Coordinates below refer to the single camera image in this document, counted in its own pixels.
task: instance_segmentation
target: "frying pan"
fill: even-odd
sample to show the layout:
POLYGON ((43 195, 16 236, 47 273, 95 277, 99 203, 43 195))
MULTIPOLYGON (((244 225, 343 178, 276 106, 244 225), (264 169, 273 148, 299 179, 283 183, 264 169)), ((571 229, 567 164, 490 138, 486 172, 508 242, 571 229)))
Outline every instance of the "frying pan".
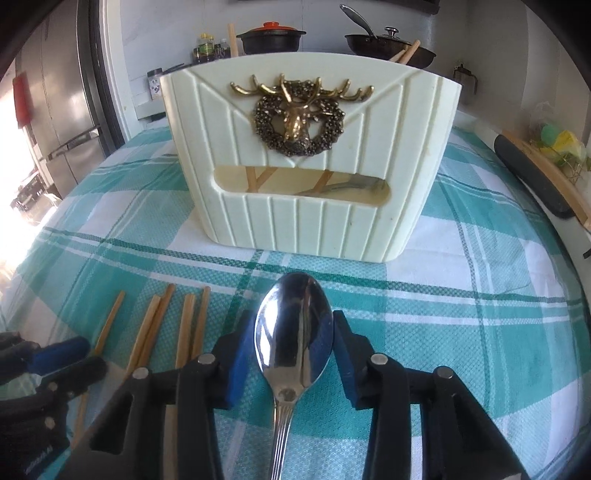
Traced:
MULTIPOLYGON (((368 35, 345 35, 349 48, 356 55, 389 60, 403 48, 411 45, 411 43, 401 40, 396 36, 398 29, 394 27, 386 27, 385 30, 388 34, 377 36, 365 19, 351 7, 341 5, 340 9, 368 33, 368 35)), ((416 69, 425 69, 431 65, 435 56, 436 55, 431 50, 419 47, 417 52, 411 57, 408 65, 415 67, 416 69)))

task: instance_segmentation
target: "bottle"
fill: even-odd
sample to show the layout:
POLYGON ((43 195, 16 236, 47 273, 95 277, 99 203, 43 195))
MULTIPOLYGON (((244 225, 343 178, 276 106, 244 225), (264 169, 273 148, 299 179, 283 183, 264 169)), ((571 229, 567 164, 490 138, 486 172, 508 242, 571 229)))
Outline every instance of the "bottle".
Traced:
POLYGON ((228 45, 228 41, 223 38, 220 43, 216 44, 216 60, 229 59, 231 56, 230 45, 228 45))
POLYGON ((193 51, 193 57, 196 63, 207 63, 215 60, 215 53, 213 51, 213 35, 202 33, 199 36, 199 43, 196 48, 197 52, 193 51))

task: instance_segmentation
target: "white wall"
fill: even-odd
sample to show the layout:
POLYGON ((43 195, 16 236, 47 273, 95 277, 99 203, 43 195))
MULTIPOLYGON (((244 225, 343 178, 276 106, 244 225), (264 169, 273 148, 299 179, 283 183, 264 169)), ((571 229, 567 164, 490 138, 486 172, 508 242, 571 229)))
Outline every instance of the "white wall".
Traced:
POLYGON ((589 137, 589 88, 550 29, 521 0, 472 0, 466 67, 479 79, 470 113, 526 134, 541 102, 583 142, 589 137))
MULTIPOLYGON (((188 63, 201 32, 226 37, 233 22, 236 33, 259 27, 263 21, 307 32, 302 50, 350 53, 345 34, 363 33, 341 10, 342 0, 124 0, 121 30, 134 104, 148 101, 146 73, 188 63)), ((368 0, 350 0, 377 34, 386 26, 400 30, 407 41, 420 39, 437 54, 430 70, 450 76, 464 53, 467 0, 443 0, 437 15, 368 0)))
POLYGON ((512 123, 521 110, 527 75, 525 5, 521 0, 470 1, 466 43, 465 66, 479 81, 474 113, 496 125, 512 123))

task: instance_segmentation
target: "wooden cutting board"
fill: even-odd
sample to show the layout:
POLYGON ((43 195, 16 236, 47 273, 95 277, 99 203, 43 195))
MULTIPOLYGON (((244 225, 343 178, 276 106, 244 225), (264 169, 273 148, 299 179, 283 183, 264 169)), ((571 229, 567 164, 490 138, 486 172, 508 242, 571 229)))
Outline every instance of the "wooden cutting board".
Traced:
POLYGON ((564 176, 560 169, 538 150, 529 145, 529 143, 524 142, 512 132, 503 130, 502 135, 519 148, 519 150, 521 150, 521 152, 523 152, 530 161, 540 169, 573 209, 573 212, 581 225, 591 231, 591 207, 583 195, 581 195, 576 187, 566 178, 566 176, 564 176))

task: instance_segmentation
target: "stainless steel refrigerator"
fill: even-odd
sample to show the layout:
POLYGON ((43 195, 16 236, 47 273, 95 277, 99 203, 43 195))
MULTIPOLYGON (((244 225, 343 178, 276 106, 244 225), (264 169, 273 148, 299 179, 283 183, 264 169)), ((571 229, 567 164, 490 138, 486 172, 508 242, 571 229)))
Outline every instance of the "stainless steel refrigerator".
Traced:
POLYGON ((17 56, 36 141, 61 197, 122 143, 101 68, 98 1, 64 0, 17 56))

